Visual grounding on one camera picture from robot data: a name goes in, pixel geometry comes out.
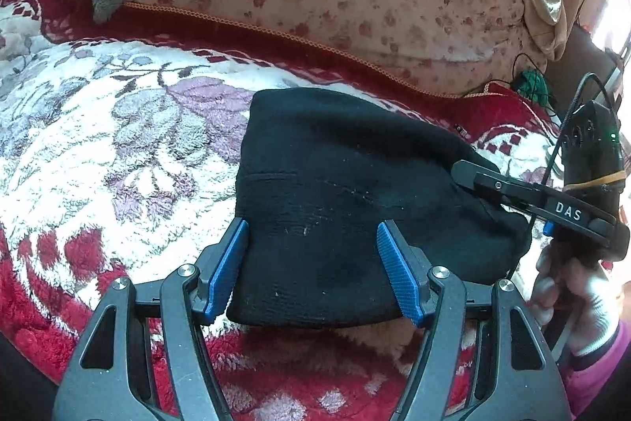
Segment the right hand white glove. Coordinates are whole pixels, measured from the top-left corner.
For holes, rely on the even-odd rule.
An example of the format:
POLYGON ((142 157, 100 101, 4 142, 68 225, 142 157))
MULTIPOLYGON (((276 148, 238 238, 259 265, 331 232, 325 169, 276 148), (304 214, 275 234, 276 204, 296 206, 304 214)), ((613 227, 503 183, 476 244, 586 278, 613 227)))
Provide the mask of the right hand white glove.
POLYGON ((622 315, 619 290, 607 279, 602 266, 582 264, 569 243, 552 240, 543 248, 537 270, 529 303, 539 325, 551 323, 562 305, 562 295, 569 294, 571 307, 579 307, 579 317, 566 343, 570 353, 586 357, 602 350, 614 338, 622 315))

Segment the pink sleeve right forearm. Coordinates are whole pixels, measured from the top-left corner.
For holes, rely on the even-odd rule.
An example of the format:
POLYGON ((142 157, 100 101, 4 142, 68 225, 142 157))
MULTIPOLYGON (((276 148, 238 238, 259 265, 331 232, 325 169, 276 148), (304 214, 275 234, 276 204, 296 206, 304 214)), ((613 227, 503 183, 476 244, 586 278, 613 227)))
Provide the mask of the pink sleeve right forearm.
POLYGON ((630 419, 630 324, 601 350, 572 360, 564 386, 574 420, 630 419))

